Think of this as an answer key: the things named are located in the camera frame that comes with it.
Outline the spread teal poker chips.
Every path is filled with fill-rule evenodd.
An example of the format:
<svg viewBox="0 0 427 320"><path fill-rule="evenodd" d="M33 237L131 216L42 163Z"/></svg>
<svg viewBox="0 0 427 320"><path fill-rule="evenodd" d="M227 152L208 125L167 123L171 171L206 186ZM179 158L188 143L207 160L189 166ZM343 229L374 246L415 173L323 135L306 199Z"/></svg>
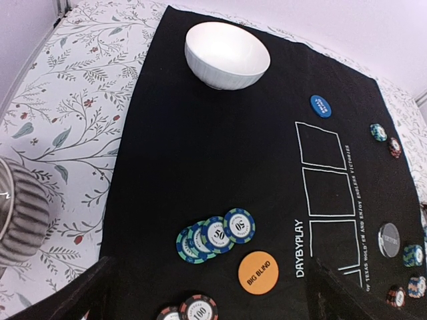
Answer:
<svg viewBox="0 0 427 320"><path fill-rule="evenodd" d="M234 245L250 242L256 223L249 211L230 209L223 217L212 216L182 229L176 237L177 254L197 265L231 251Z"/></svg>

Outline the black dealer button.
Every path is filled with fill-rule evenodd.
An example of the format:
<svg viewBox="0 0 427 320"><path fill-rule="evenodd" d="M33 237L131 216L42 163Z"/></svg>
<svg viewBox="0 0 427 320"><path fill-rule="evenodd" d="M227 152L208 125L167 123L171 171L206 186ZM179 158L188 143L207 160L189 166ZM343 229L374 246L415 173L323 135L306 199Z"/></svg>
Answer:
<svg viewBox="0 0 427 320"><path fill-rule="evenodd" d="M383 256L387 258L397 256L400 250L400 234L395 224L385 223L380 227L378 246Z"/></svg>

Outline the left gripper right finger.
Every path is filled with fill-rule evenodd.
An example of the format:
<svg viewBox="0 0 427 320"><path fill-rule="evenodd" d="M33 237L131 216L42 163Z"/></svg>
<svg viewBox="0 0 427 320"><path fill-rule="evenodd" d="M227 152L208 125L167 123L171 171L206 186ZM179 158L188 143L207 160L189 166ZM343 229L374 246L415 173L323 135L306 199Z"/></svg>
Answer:
<svg viewBox="0 0 427 320"><path fill-rule="evenodd" d="M353 283L340 279L320 260L310 261L310 319L396 319L397 310Z"/></svg>

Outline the orange chip pair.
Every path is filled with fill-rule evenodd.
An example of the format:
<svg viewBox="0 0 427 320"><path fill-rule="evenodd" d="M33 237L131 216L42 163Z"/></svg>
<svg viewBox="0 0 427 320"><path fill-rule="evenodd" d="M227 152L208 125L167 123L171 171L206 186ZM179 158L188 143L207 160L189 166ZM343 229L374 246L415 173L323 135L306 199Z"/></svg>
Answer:
<svg viewBox="0 0 427 320"><path fill-rule="evenodd" d="M192 295L179 306L167 306L156 317L157 320L218 320L217 303L203 294Z"/></svg>

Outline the orange chip stack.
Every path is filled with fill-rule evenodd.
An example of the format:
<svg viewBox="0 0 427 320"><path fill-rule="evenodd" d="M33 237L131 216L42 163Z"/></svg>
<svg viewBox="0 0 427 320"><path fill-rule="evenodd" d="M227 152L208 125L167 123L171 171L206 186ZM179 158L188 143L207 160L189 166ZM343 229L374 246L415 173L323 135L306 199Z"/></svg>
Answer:
<svg viewBox="0 0 427 320"><path fill-rule="evenodd" d="M394 308L402 308L405 306L406 292L402 287L393 286L389 289L386 303Z"/></svg>
<svg viewBox="0 0 427 320"><path fill-rule="evenodd" d="M398 159L402 154L402 147L395 137L391 137L388 141L388 148L391 156Z"/></svg>

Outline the teal poker chip stack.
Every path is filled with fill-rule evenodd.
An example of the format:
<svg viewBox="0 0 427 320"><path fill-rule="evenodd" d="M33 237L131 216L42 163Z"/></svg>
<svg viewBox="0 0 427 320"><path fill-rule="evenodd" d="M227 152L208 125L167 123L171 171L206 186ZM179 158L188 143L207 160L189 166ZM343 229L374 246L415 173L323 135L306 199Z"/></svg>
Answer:
<svg viewBox="0 0 427 320"><path fill-rule="evenodd" d="M424 254L420 245L405 246L403 251L403 263L405 267L422 266Z"/></svg>

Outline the orange big blind button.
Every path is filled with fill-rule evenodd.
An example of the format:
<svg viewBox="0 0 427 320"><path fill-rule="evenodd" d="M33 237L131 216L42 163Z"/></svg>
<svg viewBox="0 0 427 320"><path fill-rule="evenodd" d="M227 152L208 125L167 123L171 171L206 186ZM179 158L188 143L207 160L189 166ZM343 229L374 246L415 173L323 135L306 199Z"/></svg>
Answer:
<svg viewBox="0 0 427 320"><path fill-rule="evenodd" d="M252 295L264 295L277 284L279 267L274 257L266 251L247 254L238 267L242 288Z"/></svg>

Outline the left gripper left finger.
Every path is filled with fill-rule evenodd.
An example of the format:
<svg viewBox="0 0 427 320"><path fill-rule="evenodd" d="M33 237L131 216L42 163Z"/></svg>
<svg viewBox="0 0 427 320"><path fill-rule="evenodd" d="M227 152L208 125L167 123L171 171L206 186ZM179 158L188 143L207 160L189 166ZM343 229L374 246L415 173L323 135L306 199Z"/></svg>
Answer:
<svg viewBox="0 0 427 320"><path fill-rule="evenodd" d="M110 303L117 271L113 257L102 257L80 276L11 319L113 319Z"/></svg>

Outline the blue small blind button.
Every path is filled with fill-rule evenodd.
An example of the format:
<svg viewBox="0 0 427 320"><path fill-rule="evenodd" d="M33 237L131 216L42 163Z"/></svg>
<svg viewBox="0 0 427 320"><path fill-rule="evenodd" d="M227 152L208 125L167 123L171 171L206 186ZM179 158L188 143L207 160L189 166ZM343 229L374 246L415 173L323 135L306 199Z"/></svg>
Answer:
<svg viewBox="0 0 427 320"><path fill-rule="evenodd" d="M312 95L310 97L310 105L312 110L321 118L327 119L332 115L330 104L319 95Z"/></svg>

